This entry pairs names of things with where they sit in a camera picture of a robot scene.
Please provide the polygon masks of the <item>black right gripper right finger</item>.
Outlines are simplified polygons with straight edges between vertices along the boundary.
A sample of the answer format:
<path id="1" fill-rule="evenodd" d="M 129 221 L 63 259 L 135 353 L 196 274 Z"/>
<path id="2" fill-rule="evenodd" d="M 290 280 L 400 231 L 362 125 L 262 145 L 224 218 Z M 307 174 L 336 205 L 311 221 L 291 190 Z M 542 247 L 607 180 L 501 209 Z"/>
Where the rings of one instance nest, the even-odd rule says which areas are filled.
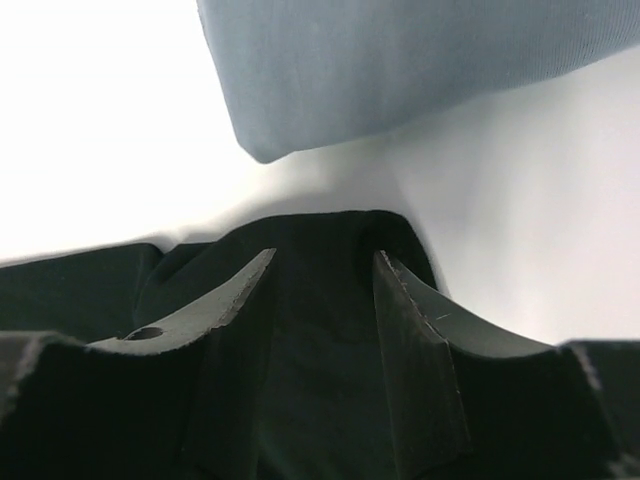
<path id="1" fill-rule="evenodd" d="M 504 330 L 383 252 L 373 288 L 402 479 L 635 479 L 639 344 Z"/>

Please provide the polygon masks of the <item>black t shirt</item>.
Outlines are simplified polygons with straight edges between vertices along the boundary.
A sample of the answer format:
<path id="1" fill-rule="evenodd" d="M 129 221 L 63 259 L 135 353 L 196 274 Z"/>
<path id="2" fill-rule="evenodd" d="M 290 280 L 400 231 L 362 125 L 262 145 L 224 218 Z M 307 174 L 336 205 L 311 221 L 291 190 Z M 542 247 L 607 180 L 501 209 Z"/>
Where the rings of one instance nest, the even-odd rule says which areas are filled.
<path id="1" fill-rule="evenodd" d="M 275 309 L 252 479 L 395 478 L 373 254 L 391 253 L 433 280 L 399 215 L 272 217 L 168 253 L 140 243 L 5 267 L 1 336 L 124 338 L 223 284 L 266 249 L 276 253 Z"/>

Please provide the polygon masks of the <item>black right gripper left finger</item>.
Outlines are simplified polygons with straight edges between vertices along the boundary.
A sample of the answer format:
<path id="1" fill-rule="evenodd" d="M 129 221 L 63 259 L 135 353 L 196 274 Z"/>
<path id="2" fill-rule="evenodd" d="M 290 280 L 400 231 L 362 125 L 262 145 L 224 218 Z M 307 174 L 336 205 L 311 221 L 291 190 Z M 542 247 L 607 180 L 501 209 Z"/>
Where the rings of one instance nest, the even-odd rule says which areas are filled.
<path id="1" fill-rule="evenodd" d="M 124 338 L 1 336 L 5 479 L 252 479 L 276 253 Z"/>

